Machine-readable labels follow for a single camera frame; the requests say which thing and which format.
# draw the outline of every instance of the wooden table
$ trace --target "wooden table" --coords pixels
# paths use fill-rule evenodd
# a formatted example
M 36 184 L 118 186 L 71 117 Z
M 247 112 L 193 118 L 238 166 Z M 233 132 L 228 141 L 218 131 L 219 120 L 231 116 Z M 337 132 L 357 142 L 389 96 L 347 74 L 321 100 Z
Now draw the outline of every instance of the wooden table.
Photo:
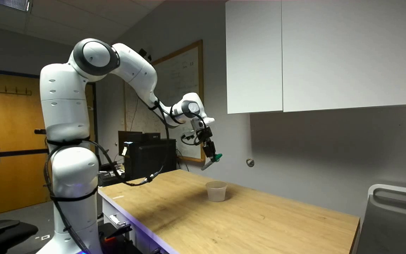
M 231 183 L 227 200 L 214 203 L 205 188 L 211 180 L 175 170 L 139 187 L 103 187 L 103 213 L 119 212 L 149 238 L 144 253 L 157 246 L 170 254 L 351 252 L 359 217 Z

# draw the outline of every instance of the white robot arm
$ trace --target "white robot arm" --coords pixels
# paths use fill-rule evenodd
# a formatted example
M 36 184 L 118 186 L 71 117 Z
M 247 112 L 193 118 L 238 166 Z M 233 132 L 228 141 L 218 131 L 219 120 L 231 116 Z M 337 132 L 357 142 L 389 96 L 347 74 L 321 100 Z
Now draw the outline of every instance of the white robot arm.
M 221 157 L 215 153 L 210 139 L 209 125 L 214 119 L 206 115 L 196 93 L 185 94 L 171 107 L 164 106 L 153 92 L 158 79 L 155 69 L 134 50 L 121 43 L 110 46 L 96 39 L 78 42 L 67 63 L 50 64 L 40 73 L 43 119 L 50 150 L 44 175 L 55 204 L 55 234 L 37 254 L 103 253 L 98 237 L 95 196 L 98 160 L 92 151 L 80 147 L 80 143 L 90 135 L 85 85 L 103 79 L 109 73 L 130 84 L 167 127 L 176 127 L 190 119 L 195 137 L 191 144 L 203 143 L 206 157 L 211 159 L 202 170 Z M 183 135 L 183 138 L 188 140 L 191 136 Z M 110 161 L 107 153 L 103 151 L 103 154 Z M 141 184 L 151 181 L 159 172 L 145 178 Z

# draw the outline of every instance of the translucent cup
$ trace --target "translucent cup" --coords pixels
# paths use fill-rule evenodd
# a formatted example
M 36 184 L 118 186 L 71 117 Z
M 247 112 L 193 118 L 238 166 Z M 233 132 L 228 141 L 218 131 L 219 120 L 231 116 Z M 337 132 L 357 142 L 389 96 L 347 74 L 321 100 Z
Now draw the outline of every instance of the translucent cup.
M 208 191 L 208 199 L 212 202 L 221 202 L 225 200 L 225 192 L 227 191 L 227 183 L 221 181 L 213 181 L 206 183 Z

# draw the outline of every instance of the white cabinet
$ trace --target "white cabinet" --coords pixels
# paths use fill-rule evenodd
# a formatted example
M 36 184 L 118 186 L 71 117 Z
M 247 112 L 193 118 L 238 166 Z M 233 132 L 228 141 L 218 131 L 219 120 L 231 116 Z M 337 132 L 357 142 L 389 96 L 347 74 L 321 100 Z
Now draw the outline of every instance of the white cabinet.
M 279 111 L 282 103 L 281 1 L 228 1 L 227 110 Z
M 406 0 L 283 1 L 282 37 L 284 111 L 406 104 Z

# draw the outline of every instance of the black chair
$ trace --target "black chair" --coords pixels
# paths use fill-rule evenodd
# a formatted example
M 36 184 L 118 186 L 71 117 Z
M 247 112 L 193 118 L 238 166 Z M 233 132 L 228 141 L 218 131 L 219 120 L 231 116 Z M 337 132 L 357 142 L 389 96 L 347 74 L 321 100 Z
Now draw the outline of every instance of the black chair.
M 0 220 L 0 254 L 35 235 L 38 228 L 19 220 Z

